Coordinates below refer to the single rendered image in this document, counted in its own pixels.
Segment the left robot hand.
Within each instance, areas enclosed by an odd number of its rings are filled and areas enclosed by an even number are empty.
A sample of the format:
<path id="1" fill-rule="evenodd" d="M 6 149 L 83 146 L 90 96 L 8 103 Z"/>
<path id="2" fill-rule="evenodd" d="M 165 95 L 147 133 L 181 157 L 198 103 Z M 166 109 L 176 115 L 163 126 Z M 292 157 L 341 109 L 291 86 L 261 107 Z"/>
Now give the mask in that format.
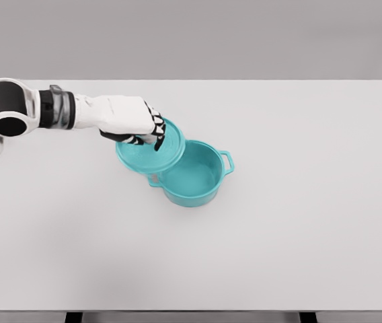
<path id="1" fill-rule="evenodd" d="M 158 151 L 165 139 L 162 115 L 139 96 L 99 96 L 94 99 L 95 127 L 101 136 L 131 145 L 152 145 Z"/>

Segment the teal pot lid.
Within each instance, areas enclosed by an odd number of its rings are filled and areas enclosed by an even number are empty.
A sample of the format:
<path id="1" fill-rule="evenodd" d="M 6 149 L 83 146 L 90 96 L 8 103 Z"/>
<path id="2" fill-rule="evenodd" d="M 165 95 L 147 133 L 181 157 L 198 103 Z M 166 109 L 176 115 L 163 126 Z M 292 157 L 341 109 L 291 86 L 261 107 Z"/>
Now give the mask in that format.
<path id="1" fill-rule="evenodd" d="M 169 119 L 165 119 L 165 139 L 158 151 L 155 145 L 116 144 L 118 159 L 129 170 L 151 175 L 167 170 L 182 157 L 186 140 L 182 131 Z"/>

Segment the teal pot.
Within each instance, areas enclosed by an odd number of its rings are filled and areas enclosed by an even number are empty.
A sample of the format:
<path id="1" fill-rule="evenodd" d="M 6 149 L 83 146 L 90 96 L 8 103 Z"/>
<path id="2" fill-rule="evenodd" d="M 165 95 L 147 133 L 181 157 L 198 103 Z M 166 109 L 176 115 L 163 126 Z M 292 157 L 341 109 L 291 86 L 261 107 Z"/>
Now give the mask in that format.
<path id="1" fill-rule="evenodd" d="M 234 170 L 228 151 L 202 141 L 187 140 L 180 160 L 166 171 L 150 175 L 148 182 L 153 188 L 162 188 L 176 205 L 201 207 L 215 198 L 224 177 Z"/>

